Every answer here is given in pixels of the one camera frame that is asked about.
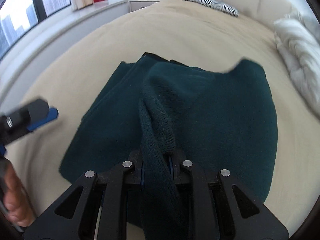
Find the person's left hand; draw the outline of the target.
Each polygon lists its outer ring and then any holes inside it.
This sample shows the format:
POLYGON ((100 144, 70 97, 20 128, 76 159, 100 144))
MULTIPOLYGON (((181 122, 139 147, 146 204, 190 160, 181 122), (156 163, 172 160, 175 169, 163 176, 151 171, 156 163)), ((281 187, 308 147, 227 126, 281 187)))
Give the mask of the person's left hand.
POLYGON ((7 219, 21 227, 28 227, 35 220, 33 209, 18 178, 12 163, 5 164, 4 182, 7 190, 4 194, 4 206, 7 209, 7 219))

